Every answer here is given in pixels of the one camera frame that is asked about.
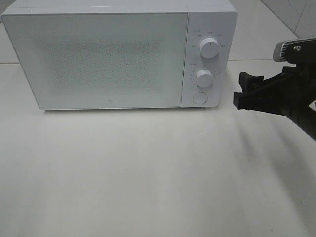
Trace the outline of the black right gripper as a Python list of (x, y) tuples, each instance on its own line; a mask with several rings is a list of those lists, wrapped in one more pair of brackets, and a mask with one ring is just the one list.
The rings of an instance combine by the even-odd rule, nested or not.
[(235, 92), (233, 104), (239, 110), (281, 115), (290, 119), (313, 140), (316, 139), (316, 37), (279, 42), (274, 49), (275, 62), (288, 62), (269, 78), (239, 74), (242, 92)]

